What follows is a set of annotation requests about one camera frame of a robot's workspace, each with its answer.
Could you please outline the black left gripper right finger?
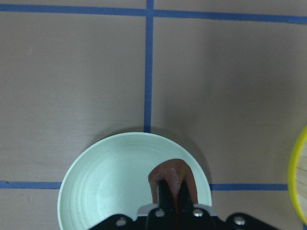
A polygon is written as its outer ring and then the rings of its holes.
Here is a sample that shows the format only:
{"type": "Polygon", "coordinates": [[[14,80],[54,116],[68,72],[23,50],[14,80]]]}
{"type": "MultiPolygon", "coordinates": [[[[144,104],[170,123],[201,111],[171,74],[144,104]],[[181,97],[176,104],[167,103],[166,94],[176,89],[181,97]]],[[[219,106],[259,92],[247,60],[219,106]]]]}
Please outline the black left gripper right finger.
{"type": "Polygon", "coordinates": [[[194,204],[185,181],[178,194],[181,230],[275,230],[276,228],[245,213],[234,213],[222,221],[211,206],[194,204]]]}

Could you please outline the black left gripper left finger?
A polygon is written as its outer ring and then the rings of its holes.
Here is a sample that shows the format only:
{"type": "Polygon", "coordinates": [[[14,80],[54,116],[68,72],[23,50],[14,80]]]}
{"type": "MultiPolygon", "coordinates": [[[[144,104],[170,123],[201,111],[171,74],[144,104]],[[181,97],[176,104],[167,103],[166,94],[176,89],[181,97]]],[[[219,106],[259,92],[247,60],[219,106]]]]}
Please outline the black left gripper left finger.
{"type": "Polygon", "coordinates": [[[92,230],[174,230],[177,227],[175,205],[166,181],[158,183],[158,203],[142,206],[136,220],[123,214],[112,215],[92,230]]]}

